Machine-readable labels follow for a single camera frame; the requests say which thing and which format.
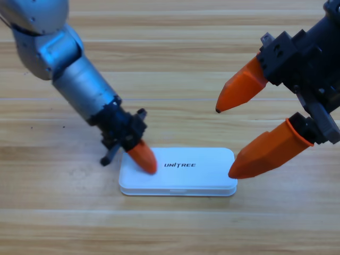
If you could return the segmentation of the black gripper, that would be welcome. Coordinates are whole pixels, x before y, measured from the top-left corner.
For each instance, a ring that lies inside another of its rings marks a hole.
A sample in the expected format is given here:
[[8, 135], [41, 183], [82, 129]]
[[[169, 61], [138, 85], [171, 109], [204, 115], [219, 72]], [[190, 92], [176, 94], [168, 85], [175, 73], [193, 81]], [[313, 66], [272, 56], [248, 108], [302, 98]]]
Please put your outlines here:
[[100, 160], [102, 166], [109, 165], [117, 151], [123, 148], [146, 173], [157, 172], [156, 157], [151, 148], [141, 139], [147, 128], [144, 122], [146, 116], [147, 111], [144, 108], [132, 115], [119, 103], [111, 102], [89, 119], [91, 126], [100, 129], [103, 137], [101, 142], [108, 150]]
[[309, 114], [288, 119], [294, 131], [310, 143], [338, 143], [339, 127], [330, 114], [339, 108], [339, 1], [327, 1], [324, 10], [310, 30], [293, 37], [285, 31], [276, 38], [266, 33], [259, 60], [254, 57], [225, 83], [216, 112], [247, 103], [267, 81], [283, 84]]

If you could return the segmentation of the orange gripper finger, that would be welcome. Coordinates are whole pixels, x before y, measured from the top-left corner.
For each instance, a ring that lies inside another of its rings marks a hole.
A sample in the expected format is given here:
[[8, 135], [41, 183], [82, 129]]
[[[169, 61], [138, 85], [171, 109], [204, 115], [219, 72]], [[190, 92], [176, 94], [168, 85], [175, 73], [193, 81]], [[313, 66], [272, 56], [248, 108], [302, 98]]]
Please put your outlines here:
[[229, 170], [233, 179], [247, 179], [276, 169], [313, 143], [306, 140], [286, 119], [270, 132], [264, 132], [238, 153]]

